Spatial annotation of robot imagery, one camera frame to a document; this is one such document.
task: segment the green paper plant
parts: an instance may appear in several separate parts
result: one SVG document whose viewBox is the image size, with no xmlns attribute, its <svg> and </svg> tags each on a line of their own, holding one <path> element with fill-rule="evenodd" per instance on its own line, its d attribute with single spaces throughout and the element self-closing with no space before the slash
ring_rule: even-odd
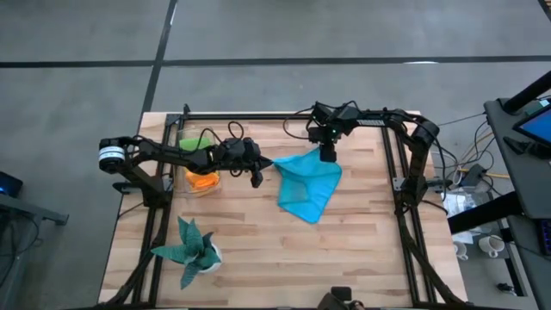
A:
<svg viewBox="0 0 551 310">
<path fill-rule="evenodd" d="M 175 263 L 186 265 L 180 280 L 180 289 L 184 289 L 192 283 L 199 271 L 206 270 L 221 261 L 210 241 L 213 232 L 201 236 L 195 219 L 187 223 L 178 217 L 178 227 L 183 244 L 159 246 L 152 249 L 152 253 Z"/>
</svg>

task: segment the white pot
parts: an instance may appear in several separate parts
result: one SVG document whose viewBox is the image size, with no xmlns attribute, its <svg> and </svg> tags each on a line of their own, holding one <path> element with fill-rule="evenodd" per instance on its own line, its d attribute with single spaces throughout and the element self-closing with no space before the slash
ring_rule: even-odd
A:
<svg viewBox="0 0 551 310">
<path fill-rule="evenodd" d="M 212 244 L 213 246 L 213 249 L 214 249 L 214 252 L 216 252 L 216 255 L 218 255 L 218 258 L 220 259 L 220 263 L 214 263 L 212 266 L 210 266 L 209 268 L 205 269 L 205 270 L 199 270 L 199 273 L 213 273 L 215 272 L 216 270 L 218 270 L 218 268 L 220 268 L 220 266 L 222 265 L 222 251 L 218 248 L 218 246 Z"/>
</svg>

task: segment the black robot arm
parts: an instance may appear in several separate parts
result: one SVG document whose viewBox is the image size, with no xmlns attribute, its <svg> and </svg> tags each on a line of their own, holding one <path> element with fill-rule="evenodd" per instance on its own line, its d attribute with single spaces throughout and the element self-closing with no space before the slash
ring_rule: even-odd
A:
<svg viewBox="0 0 551 310">
<path fill-rule="evenodd" d="M 315 122 L 317 127 L 309 127 Z M 417 124 L 412 134 L 407 133 L 405 123 Z M 335 143 L 342 135 L 349 135 L 356 127 L 388 127 L 391 128 L 412 152 L 407 176 L 400 185 L 402 201 L 407 206 L 416 207 L 423 199 L 428 189 L 424 178 L 424 167 L 429 156 L 430 145 L 436 139 L 440 129 L 433 122 L 421 115 L 411 115 L 401 109 L 360 110 L 356 106 L 345 103 L 341 107 L 332 108 L 316 102 L 308 122 L 308 139 L 320 144 L 320 159 L 335 162 L 337 153 Z"/>
<path fill-rule="evenodd" d="M 313 143 L 319 143 L 320 159 L 326 162 L 335 162 L 337 154 L 335 143 L 341 136 L 349 135 L 356 127 L 384 127 L 391 128 L 403 141 L 412 153 L 409 171 L 400 184 L 394 184 L 397 192 L 398 206 L 395 214 L 399 219 L 399 230 L 402 236 L 402 245 L 418 260 L 423 272 L 430 278 L 435 288 L 446 302 L 463 304 L 449 287 L 434 271 L 429 260 L 418 249 L 418 245 L 410 235 L 404 220 L 405 210 L 416 208 L 428 189 L 427 180 L 424 177 L 424 167 L 429 156 L 430 146 L 436 140 L 440 129 L 433 122 L 421 115 L 411 115 L 401 109 L 360 110 L 355 102 L 348 102 L 340 107 L 330 107 L 316 102 L 310 115 L 306 128 L 308 139 Z M 405 123 L 412 122 L 417 125 L 412 134 L 408 134 Z"/>
<path fill-rule="evenodd" d="M 161 177 L 150 177 L 139 164 L 155 160 L 180 165 L 191 172 L 205 175 L 213 171 L 250 171 L 251 185 L 257 188 L 263 180 L 260 170 L 270 166 L 271 160 L 260 155 L 260 148 L 251 138 L 225 139 L 217 146 L 195 151 L 183 151 L 174 146 L 163 146 L 143 137 L 118 137 L 100 141 L 99 165 L 109 174 L 120 173 L 133 186 L 140 188 L 146 207 L 166 202 L 167 195 Z M 129 152 L 130 146 L 138 151 Z"/>
</svg>

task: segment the orange object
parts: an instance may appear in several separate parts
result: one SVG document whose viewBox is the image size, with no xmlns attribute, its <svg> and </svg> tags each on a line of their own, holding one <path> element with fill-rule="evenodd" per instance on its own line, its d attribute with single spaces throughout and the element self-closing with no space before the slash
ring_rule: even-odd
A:
<svg viewBox="0 0 551 310">
<path fill-rule="evenodd" d="M 220 180 L 220 175 L 218 172 L 212 172 L 202 176 L 186 170 L 186 180 L 188 180 L 191 189 L 204 190 L 216 186 Z"/>
</svg>

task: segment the black metal frame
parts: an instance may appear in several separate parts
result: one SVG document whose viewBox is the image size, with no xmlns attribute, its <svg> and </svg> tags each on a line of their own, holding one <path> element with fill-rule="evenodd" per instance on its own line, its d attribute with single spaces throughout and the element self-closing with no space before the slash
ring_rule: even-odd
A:
<svg viewBox="0 0 551 310">
<path fill-rule="evenodd" d="M 515 289 L 515 294 L 519 297 L 528 296 L 528 291 L 521 277 L 520 269 L 518 268 L 520 262 L 517 261 L 512 251 L 511 242 L 513 242 L 514 239 L 511 229 L 504 227 L 499 220 L 497 222 L 499 233 L 505 242 L 505 249 L 507 250 L 507 253 L 509 253 L 509 257 L 505 258 L 505 266 L 507 266 L 507 271 L 509 271 L 509 277 L 511 278 L 513 288 Z"/>
<path fill-rule="evenodd" d="M 449 230 L 452 234 L 465 232 L 477 226 L 501 220 L 509 215 L 522 213 L 523 208 L 520 206 L 517 192 L 512 191 L 476 208 L 449 217 Z"/>
<path fill-rule="evenodd" d="M 188 110 L 184 110 L 184 114 L 182 115 L 173 115 L 168 114 L 165 119 L 165 127 L 164 127 L 164 133 L 163 133 L 163 145 L 168 145 L 169 138 L 170 138 L 170 130 L 173 124 L 177 123 L 178 129 L 183 129 L 184 122 L 185 121 L 245 121 L 245 120 L 308 120 L 309 114 L 291 114 L 291 113 L 250 113 L 250 114 L 191 114 L 188 113 Z M 385 148 L 385 154 L 387 159 L 387 168 L 388 168 L 388 175 L 389 180 L 392 180 L 397 176 L 396 167 L 393 159 L 393 150 L 391 147 L 391 142 L 388 135 L 388 128 L 382 128 L 381 134 L 383 138 L 383 145 Z M 399 161 L 400 165 L 402 167 L 402 173 L 406 174 L 408 171 L 408 163 L 407 163 L 407 157 L 406 157 L 406 149 L 404 148 L 404 144 L 402 143 L 399 136 L 396 136 L 396 142 L 398 147 L 398 154 L 399 154 Z M 164 171 L 164 164 L 158 163 L 157 167 L 157 174 L 160 176 Z M 490 308 L 490 307 L 476 307 L 472 305 L 466 305 L 466 304 L 441 304 L 437 303 L 436 299 L 436 292 L 435 287 L 432 284 L 430 278 L 427 274 L 424 273 L 424 287 L 427 293 L 428 301 L 421 301 L 419 297 L 419 291 L 418 291 L 418 285 L 417 285 L 417 279 L 415 275 L 415 269 L 412 261 L 412 251 L 405 246 L 405 243 L 408 242 L 408 240 L 412 239 L 409 231 L 407 231 L 406 227 L 406 218 L 401 213 L 402 212 L 402 204 L 399 200 L 398 192 L 393 188 L 392 182 L 390 185 L 392 191 L 393 191 L 393 197 L 394 197 L 394 205 L 396 208 L 396 214 L 397 214 L 397 221 L 398 221 L 398 227 L 399 227 L 399 234 L 400 234 L 400 242 L 402 245 L 402 250 L 404 254 L 404 261 L 406 265 L 406 275 L 408 279 L 408 285 L 410 290 L 410 295 L 412 297 L 412 306 L 413 307 L 421 307 L 421 308 L 429 308 L 429 309 L 496 309 L 496 308 Z M 164 244 L 166 240 L 166 233 L 168 231 L 168 221 L 170 217 L 170 205 L 171 205 L 171 197 L 170 197 L 170 203 L 168 206 L 165 206 L 163 208 L 162 218 L 161 218 L 161 225 L 159 228 L 159 234 L 162 235 L 162 244 Z M 155 222 L 156 212 L 158 208 L 150 208 L 147 220 L 145 223 L 145 231 L 144 231 L 144 238 L 142 242 L 142 252 L 140 255 L 140 259 L 143 258 L 145 255 L 148 255 L 147 249 L 151 246 L 151 240 L 152 240 L 152 233 L 153 233 L 153 224 Z M 423 229 L 421 227 L 421 221 L 419 217 L 418 210 L 416 208 L 412 208 L 412 225 L 414 230 L 414 237 L 416 240 L 416 243 L 418 245 L 418 249 L 415 250 L 417 254 L 421 253 L 423 257 L 426 257 L 426 246 L 424 243 L 424 236 L 423 236 Z M 142 288 L 143 288 L 143 275 L 139 279 L 139 283 L 134 287 L 133 290 L 133 296 L 131 303 L 129 304 L 119 304 L 119 305 L 102 305 L 102 308 L 113 308 L 113 309 L 146 309 L 146 308 L 156 308 L 157 305 L 157 297 L 158 297 L 158 285 L 160 282 L 160 276 L 161 276 L 161 269 L 162 269 L 162 263 L 163 259 L 161 257 L 155 257 L 155 263 L 153 266 L 153 273 L 152 273 L 152 282 L 151 282 L 151 290 L 148 295 L 147 301 L 142 301 Z M 217 308 L 196 308 L 197 310 L 214 310 Z"/>
</svg>

